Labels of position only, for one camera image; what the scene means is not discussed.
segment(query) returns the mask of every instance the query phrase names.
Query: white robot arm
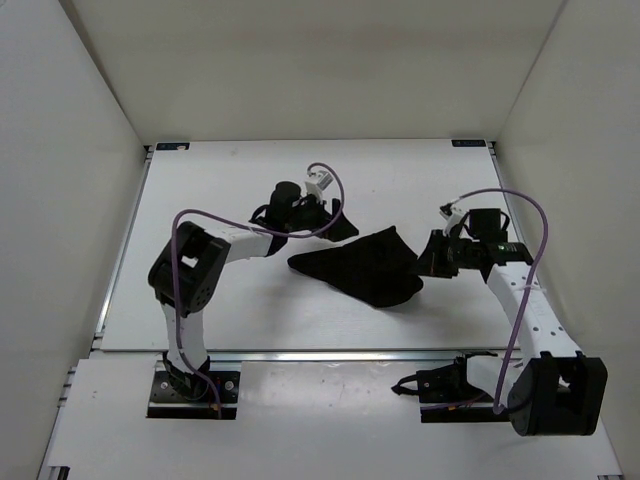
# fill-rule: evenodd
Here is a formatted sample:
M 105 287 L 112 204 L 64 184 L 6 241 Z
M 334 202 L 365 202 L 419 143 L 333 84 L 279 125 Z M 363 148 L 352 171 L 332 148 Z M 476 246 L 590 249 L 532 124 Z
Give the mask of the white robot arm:
M 203 375 L 210 372 L 210 360 L 204 345 L 202 312 L 214 294 L 225 264 L 273 255 L 286 244 L 287 234 L 291 232 L 317 231 L 317 236 L 332 242 L 359 233 L 344 213 L 338 215 L 339 200 L 332 200 L 332 213 L 325 210 L 322 192 L 331 181 L 329 172 L 308 172 L 306 195 L 302 195 L 295 183 L 278 183 L 269 203 L 259 207 L 250 219 L 262 232 L 223 227 L 209 234 L 192 222 L 180 224 L 176 232 L 179 329 L 176 328 L 171 242 L 151 267 L 148 281 L 166 317 L 169 350 L 163 355 L 163 363 L 171 386 L 181 397 L 196 400 L 207 390 Z
M 526 285 L 533 259 L 522 243 L 508 241 L 508 216 L 500 209 L 462 212 L 450 205 L 441 213 L 447 225 L 431 232 L 415 273 L 453 278 L 460 268 L 478 270 L 512 326 L 525 289 L 531 288 L 517 337 L 522 361 L 520 367 L 507 367 L 499 399 L 514 429 L 520 435 L 592 434 L 606 368 L 599 358 L 587 358 L 569 337 L 537 282 Z M 460 237 L 463 230 L 470 238 Z M 494 396 L 502 363 L 496 356 L 476 354 L 461 357 L 446 374 L 460 390 L 471 386 Z M 438 370 L 441 380 L 443 369 Z

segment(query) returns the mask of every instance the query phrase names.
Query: purple cable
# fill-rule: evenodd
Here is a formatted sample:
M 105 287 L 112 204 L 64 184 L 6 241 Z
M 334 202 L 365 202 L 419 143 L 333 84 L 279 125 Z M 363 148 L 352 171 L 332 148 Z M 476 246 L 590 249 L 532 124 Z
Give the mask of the purple cable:
M 237 223 L 232 220 L 227 220 L 226 218 L 222 218 L 217 215 L 213 215 L 203 210 L 198 210 L 194 208 L 182 210 L 173 219 L 173 223 L 171 225 L 171 278 L 173 282 L 174 308 L 176 311 L 176 346 L 178 347 L 178 354 L 180 355 L 180 358 L 182 359 L 184 364 L 187 366 L 187 368 L 191 370 L 194 375 L 204 380 L 209 386 L 209 388 L 213 391 L 213 395 L 216 400 L 216 405 L 218 406 L 218 418 L 221 418 L 221 415 L 222 415 L 222 403 L 220 402 L 220 394 L 218 392 L 218 388 L 216 384 L 207 375 L 205 375 L 202 372 L 199 372 L 198 369 L 194 367 L 193 364 L 189 361 L 189 359 L 187 358 L 187 356 L 182 350 L 182 330 L 180 328 L 181 321 L 182 321 L 182 317 L 180 316 L 180 311 L 182 310 L 181 308 L 182 302 L 180 298 L 180 282 L 178 277 L 178 245 L 177 245 L 178 223 L 180 222 L 180 219 L 185 215 L 194 214 L 194 215 L 201 215 L 203 217 L 207 217 L 212 220 L 225 223 L 227 225 L 231 225 L 232 227 L 241 228 L 243 230 L 249 230 L 256 233 L 267 233 L 269 235 L 273 235 L 274 237 L 284 237 L 284 238 L 314 237 L 320 233 L 323 233 L 329 230 L 338 221 L 338 219 L 340 218 L 340 215 L 342 215 L 342 211 L 344 210 L 344 186 L 342 185 L 342 181 L 340 180 L 340 177 L 338 176 L 338 174 L 335 172 L 333 168 L 331 168 L 326 163 L 322 163 L 322 162 L 312 163 L 307 167 L 307 172 L 314 167 L 321 167 L 321 168 L 327 169 L 327 171 L 336 180 L 336 183 L 338 184 L 338 188 L 340 189 L 340 208 L 338 209 L 338 211 L 336 212 L 336 214 L 333 216 L 333 218 L 329 223 L 327 223 L 324 227 L 318 230 L 315 230 L 311 233 L 293 234 L 293 233 L 276 232 L 274 230 L 268 230 L 266 228 L 253 228 L 248 225 L 243 225 L 242 223 Z
M 458 408 L 458 407 L 465 407 L 467 405 L 473 405 L 474 403 L 476 403 L 478 400 L 480 400 L 482 397 L 484 397 L 484 393 L 478 395 L 475 398 L 472 398 L 471 400 L 464 400 L 462 402 L 453 402 L 453 403 L 439 403 L 437 405 L 427 405 L 426 407 L 420 407 L 420 410 L 444 410 L 444 409 L 449 409 L 449 408 Z
M 547 220 L 547 215 L 544 213 L 544 209 L 542 206 L 536 202 L 529 195 L 519 192 L 517 190 L 511 190 L 509 188 L 483 188 L 480 190 L 474 190 L 473 192 L 465 193 L 461 195 L 458 199 L 451 202 L 451 205 L 458 203 L 460 200 L 465 198 L 473 197 L 474 195 L 479 195 L 481 193 L 507 193 L 509 195 L 515 195 L 516 197 L 520 197 L 531 205 L 533 205 L 538 213 L 540 214 L 540 218 L 542 219 L 542 240 L 540 241 L 540 247 L 538 248 L 538 253 L 533 259 L 533 263 L 531 264 L 531 268 L 529 269 L 529 275 L 527 275 L 527 280 L 524 288 L 524 293 L 522 294 L 522 301 L 520 302 L 520 307 L 518 308 L 518 313 L 516 314 L 516 319 L 513 322 L 513 329 L 511 330 L 511 337 L 509 338 L 509 343 L 507 344 L 507 350 L 504 353 L 504 358 L 502 359 L 502 366 L 500 367 L 500 375 L 498 376 L 498 383 L 496 385 L 496 393 L 493 397 L 493 413 L 496 415 L 502 413 L 504 407 L 500 404 L 500 396 L 502 395 L 502 387 L 504 387 L 504 379 L 507 375 L 507 368 L 509 367 L 509 360 L 511 360 L 511 355 L 513 354 L 513 350 L 516 345 L 516 340 L 518 339 L 518 332 L 520 331 L 520 325 L 522 324 L 522 319 L 524 318 L 524 312 L 527 308 L 527 303 L 529 302 L 529 296 L 531 295 L 531 285 L 533 284 L 533 277 L 535 277 L 536 269 L 538 268 L 538 264 L 542 259 L 542 255 L 544 254 L 545 248 L 547 248 L 547 240 L 549 240 L 549 221 Z

